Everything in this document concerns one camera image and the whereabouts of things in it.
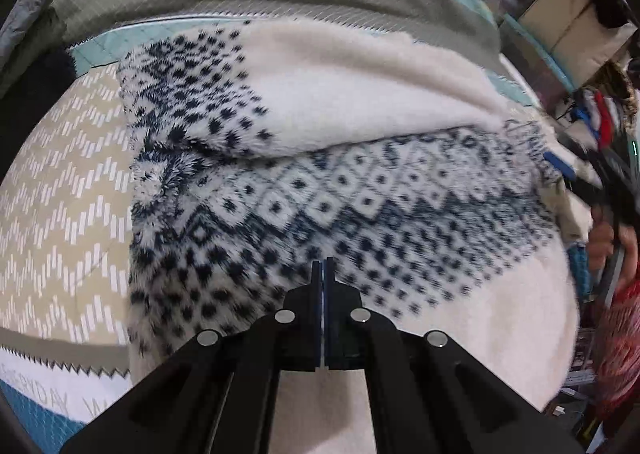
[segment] metal screw head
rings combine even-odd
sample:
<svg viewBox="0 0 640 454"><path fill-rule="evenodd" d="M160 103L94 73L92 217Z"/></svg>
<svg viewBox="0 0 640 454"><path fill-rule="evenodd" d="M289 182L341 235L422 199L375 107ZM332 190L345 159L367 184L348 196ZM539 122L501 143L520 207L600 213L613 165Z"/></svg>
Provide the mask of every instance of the metal screw head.
<svg viewBox="0 0 640 454"><path fill-rule="evenodd" d="M296 318L296 314L293 313L290 309L281 309L276 313L276 320L280 324L289 324L293 322L293 319Z"/></svg>
<svg viewBox="0 0 640 454"><path fill-rule="evenodd" d="M198 333L198 344L201 346L212 346L218 342L218 334L213 329L205 329Z"/></svg>
<svg viewBox="0 0 640 454"><path fill-rule="evenodd" d="M427 335L427 342L435 348L441 348L447 345L447 336L442 331L432 331Z"/></svg>
<svg viewBox="0 0 640 454"><path fill-rule="evenodd" d="M364 308L356 308L351 310L351 319L355 320L356 322L366 322L370 318L371 313L369 313L369 310L366 310Z"/></svg>

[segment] blue cloth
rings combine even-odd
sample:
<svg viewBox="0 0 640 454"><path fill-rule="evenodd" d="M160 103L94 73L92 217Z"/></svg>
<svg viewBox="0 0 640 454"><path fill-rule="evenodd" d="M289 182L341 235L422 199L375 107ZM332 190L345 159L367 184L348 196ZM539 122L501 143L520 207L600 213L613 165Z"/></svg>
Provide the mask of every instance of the blue cloth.
<svg viewBox="0 0 640 454"><path fill-rule="evenodd" d="M44 454L58 454L65 441L84 427L84 423L42 407L5 382L0 381L0 390L24 429Z"/></svg>
<svg viewBox="0 0 640 454"><path fill-rule="evenodd" d="M566 251L569 257L569 269L574 276L578 301L584 301L591 293L591 275L589 274L587 250L582 243L572 244Z"/></svg>

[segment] folded blanket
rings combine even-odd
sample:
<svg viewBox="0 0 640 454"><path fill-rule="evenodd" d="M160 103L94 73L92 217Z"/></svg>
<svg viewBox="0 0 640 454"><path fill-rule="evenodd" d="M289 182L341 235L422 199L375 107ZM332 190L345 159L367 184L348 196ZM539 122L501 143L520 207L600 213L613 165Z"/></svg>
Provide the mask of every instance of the folded blanket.
<svg viewBox="0 0 640 454"><path fill-rule="evenodd" d="M225 24L120 63L134 147L130 367L244 330L334 256L399 328L450 333L533 404L577 310L540 124L482 70L406 34Z"/></svg>

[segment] red fabric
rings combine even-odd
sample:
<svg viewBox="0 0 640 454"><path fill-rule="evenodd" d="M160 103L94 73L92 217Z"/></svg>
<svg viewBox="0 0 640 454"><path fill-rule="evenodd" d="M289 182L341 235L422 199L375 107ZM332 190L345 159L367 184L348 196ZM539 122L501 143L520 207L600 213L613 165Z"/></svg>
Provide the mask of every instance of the red fabric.
<svg viewBox="0 0 640 454"><path fill-rule="evenodd" d="M598 142L599 148L609 147L613 141L613 121L609 114L609 109L604 101L604 97L600 91L596 91L593 95L600 112L602 121L600 123L600 141Z"/></svg>
<svg viewBox="0 0 640 454"><path fill-rule="evenodd" d="M634 394L640 378L640 261L636 279L616 293L596 330L596 414L606 420Z"/></svg>
<svg viewBox="0 0 640 454"><path fill-rule="evenodd" d="M640 295L640 260L638 260L638 266L636 267L636 280L624 290L615 293L612 304L621 304L638 295Z"/></svg>

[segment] zigzag pattern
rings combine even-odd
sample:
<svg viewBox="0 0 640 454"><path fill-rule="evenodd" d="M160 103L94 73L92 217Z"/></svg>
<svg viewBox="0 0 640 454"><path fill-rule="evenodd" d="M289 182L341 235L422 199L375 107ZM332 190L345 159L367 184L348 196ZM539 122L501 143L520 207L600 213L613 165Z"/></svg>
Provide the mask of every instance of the zigzag pattern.
<svg viewBox="0 0 640 454"><path fill-rule="evenodd" d="M0 325L126 344L130 152L116 65L76 80L0 186Z"/></svg>
<svg viewBox="0 0 640 454"><path fill-rule="evenodd" d="M60 363L55 360L49 360L48 358L30 355L28 353L25 353L23 351L20 351L8 346L0 345L0 348L4 349L5 351L8 351L12 355L16 355L20 358L24 358L25 360L29 360L30 362L35 362L37 364L40 364L41 366L45 366L46 368L50 368L50 369L59 368L60 370L66 370L69 373L73 371L75 374L79 374L80 371L82 371L84 374L93 373L93 374L96 374L97 376L105 375L105 376L108 376L109 378L113 378L113 375L117 373L124 378L130 372L128 369L124 371L118 368L106 370L105 368L96 368L93 366L78 365L78 364L73 364L68 362Z"/></svg>

